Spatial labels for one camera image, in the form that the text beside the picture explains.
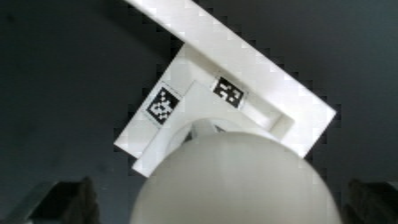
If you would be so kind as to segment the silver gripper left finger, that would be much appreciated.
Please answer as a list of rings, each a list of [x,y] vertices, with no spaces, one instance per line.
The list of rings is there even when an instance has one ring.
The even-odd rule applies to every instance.
[[[32,188],[0,224],[101,224],[90,178],[42,182]]]

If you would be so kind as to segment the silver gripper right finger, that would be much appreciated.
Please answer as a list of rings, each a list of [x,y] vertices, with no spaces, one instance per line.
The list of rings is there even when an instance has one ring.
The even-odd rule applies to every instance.
[[[398,181],[348,183],[342,224],[398,224]]]

